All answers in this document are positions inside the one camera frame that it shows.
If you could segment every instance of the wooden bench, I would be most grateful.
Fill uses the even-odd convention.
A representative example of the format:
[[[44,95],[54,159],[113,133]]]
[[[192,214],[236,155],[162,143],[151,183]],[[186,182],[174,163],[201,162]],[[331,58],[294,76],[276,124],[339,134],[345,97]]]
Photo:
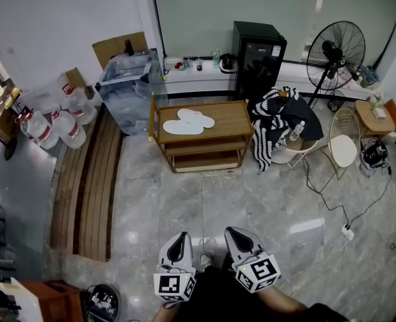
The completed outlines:
[[[68,149],[52,218],[51,245],[66,254],[110,259],[111,213],[122,133],[106,110],[88,127],[87,141]]]

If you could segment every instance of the black and white striped cloth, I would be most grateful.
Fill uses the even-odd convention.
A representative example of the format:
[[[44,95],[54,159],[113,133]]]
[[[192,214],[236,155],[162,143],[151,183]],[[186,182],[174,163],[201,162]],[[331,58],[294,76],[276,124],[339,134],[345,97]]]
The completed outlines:
[[[254,126],[253,144],[254,158],[258,161],[261,171],[270,167],[273,149],[286,144],[285,138],[291,130],[287,121],[281,117],[285,104],[275,101],[275,98],[280,97],[279,93],[281,91],[287,93],[284,101],[288,99],[298,100],[299,98],[296,89],[291,89],[288,86],[282,89],[273,87],[252,110],[252,113],[258,116],[252,123]]]

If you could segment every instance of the black refrigerator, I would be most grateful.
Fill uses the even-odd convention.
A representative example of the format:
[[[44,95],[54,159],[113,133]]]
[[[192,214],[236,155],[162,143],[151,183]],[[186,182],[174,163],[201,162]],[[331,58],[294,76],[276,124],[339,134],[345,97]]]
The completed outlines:
[[[286,45],[272,25],[234,22],[232,54],[238,57],[235,100],[253,103],[275,86]]]

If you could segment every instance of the bucket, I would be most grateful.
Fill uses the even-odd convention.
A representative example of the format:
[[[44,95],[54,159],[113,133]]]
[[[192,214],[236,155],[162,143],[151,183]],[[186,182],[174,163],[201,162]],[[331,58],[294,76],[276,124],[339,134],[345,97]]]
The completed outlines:
[[[276,154],[271,155],[271,162],[275,164],[286,164],[291,161],[296,155],[305,155],[314,146],[318,141],[304,141],[301,137],[298,137],[297,140],[291,141],[289,137],[286,137],[286,148],[282,152],[278,152]]]

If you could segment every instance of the slipper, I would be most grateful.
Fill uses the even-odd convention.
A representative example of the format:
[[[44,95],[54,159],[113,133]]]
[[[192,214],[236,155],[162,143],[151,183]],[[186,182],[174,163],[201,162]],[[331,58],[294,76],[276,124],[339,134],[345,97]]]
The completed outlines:
[[[199,111],[194,111],[190,109],[179,109],[177,115],[183,121],[191,124],[201,125],[203,127],[206,127],[207,129],[214,126],[214,119],[203,115]]]
[[[199,135],[204,128],[198,124],[187,123],[186,121],[166,121],[163,125],[166,132],[173,135]]]

